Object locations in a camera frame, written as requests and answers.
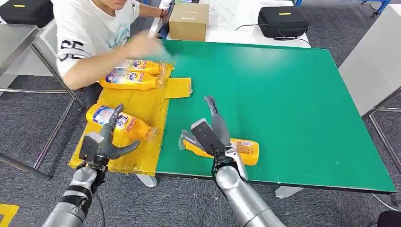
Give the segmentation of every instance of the yellow floor marking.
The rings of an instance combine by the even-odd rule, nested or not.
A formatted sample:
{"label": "yellow floor marking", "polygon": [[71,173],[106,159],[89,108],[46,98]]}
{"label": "yellow floor marking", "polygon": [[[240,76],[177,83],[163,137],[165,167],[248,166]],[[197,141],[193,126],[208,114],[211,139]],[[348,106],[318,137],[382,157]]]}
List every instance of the yellow floor marking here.
{"label": "yellow floor marking", "polygon": [[0,227],[8,227],[18,209],[17,205],[0,204],[0,215],[4,215],[0,220]]}

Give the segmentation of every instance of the white t-shirt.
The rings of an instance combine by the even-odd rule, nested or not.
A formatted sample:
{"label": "white t-shirt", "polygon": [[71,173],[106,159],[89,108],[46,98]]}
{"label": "white t-shirt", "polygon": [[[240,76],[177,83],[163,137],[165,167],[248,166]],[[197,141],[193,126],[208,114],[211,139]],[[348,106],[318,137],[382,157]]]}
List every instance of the white t-shirt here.
{"label": "white t-shirt", "polygon": [[61,76],[80,59],[95,56],[124,44],[130,25],[139,15],[139,3],[127,0],[115,17],[92,0],[54,1],[57,24],[57,68]]}

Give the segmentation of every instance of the robotic arm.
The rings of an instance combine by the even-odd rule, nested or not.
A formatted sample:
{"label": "robotic arm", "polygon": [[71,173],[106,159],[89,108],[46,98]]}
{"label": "robotic arm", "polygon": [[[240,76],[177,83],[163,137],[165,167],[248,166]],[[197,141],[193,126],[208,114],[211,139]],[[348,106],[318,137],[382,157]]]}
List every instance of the robotic arm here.
{"label": "robotic arm", "polygon": [[84,161],[77,167],[67,190],[42,227],[82,227],[97,188],[105,182],[107,164],[135,150],[139,140],[117,148],[113,145],[113,132],[123,105],[118,105],[109,123],[103,125],[99,134],[85,135],[79,158]]}
{"label": "robotic arm", "polygon": [[[195,146],[212,155],[212,176],[227,198],[242,227],[286,227],[249,186],[244,164],[238,151],[230,146],[226,123],[219,114],[213,97],[206,97],[212,114],[212,126],[200,119],[191,126],[191,132],[183,130],[182,136]],[[108,124],[100,133],[91,132],[84,137],[79,158],[84,161],[77,167],[70,185],[42,227],[82,227],[97,188],[105,182],[105,173],[110,159],[117,159],[133,151],[139,140],[123,148],[112,144],[113,132],[119,105]]]}
{"label": "robotic arm", "polygon": [[213,97],[205,97],[212,115],[212,127],[200,119],[191,126],[193,136],[183,130],[182,136],[195,146],[212,155],[212,176],[227,198],[242,227],[286,227],[249,186],[244,164],[236,149],[230,146],[230,136],[223,117],[219,114]]}

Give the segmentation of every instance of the black cable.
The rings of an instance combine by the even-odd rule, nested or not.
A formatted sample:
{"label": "black cable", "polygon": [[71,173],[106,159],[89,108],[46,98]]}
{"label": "black cable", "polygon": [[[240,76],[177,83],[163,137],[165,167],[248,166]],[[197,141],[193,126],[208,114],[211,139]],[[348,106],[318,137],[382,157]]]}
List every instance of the black cable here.
{"label": "black cable", "polygon": [[310,44],[308,41],[306,41],[305,39],[300,39],[300,38],[294,38],[294,39],[302,40],[302,41],[308,43],[309,45],[311,45],[311,44]]}
{"label": "black cable", "polygon": [[103,227],[106,227],[105,210],[103,209],[103,204],[102,204],[102,201],[100,201],[99,194],[97,194],[96,197],[97,197],[97,200],[99,200],[100,209],[102,209]]}
{"label": "black cable", "polygon": [[241,25],[241,26],[239,26],[236,30],[238,30],[238,29],[240,29],[241,27],[244,27],[244,26],[255,26],[255,25],[267,25],[267,26],[269,26],[269,27],[275,29],[276,31],[278,31],[278,33],[282,36],[282,38],[274,38],[275,40],[283,41],[283,40],[294,40],[294,39],[299,39],[299,40],[302,40],[302,41],[308,43],[309,46],[311,45],[311,44],[310,44],[308,41],[306,41],[305,39],[293,38],[293,37],[286,37],[285,35],[283,35],[283,34],[281,33],[281,31],[280,31],[278,28],[276,28],[276,27],[274,27],[274,26],[271,26],[271,25],[269,25],[269,24]]}

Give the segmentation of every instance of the human hand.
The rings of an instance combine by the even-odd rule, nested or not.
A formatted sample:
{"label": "human hand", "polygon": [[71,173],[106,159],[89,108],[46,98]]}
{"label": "human hand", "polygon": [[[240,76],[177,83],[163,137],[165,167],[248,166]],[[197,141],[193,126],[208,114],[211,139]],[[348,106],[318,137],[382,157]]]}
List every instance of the human hand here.
{"label": "human hand", "polygon": [[137,35],[134,35],[125,44],[127,57],[129,58],[144,58],[149,55],[154,55],[160,53],[164,47],[160,40],[149,37],[149,31],[145,30]]}
{"label": "human hand", "polygon": [[164,19],[168,15],[168,9],[161,9],[160,17]]}

